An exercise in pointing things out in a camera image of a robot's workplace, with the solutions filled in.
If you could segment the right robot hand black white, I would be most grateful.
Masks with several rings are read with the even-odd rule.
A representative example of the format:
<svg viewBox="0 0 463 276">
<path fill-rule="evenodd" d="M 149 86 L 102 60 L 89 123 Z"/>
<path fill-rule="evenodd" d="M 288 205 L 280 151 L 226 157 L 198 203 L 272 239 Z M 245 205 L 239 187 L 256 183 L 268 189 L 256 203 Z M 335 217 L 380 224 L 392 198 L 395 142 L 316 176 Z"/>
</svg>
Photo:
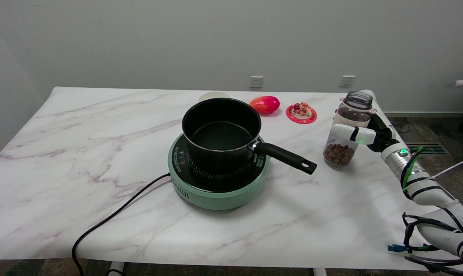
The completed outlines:
<svg viewBox="0 0 463 276">
<path fill-rule="evenodd" d="M 374 113 L 366 127 L 352 127 L 344 124 L 334 124 L 333 134 L 349 143 L 366 145 L 376 153 L 383 152 L 389 146 L 400 143 L 396 131 L 388 118 L 380 113 Z"/>
</svg>

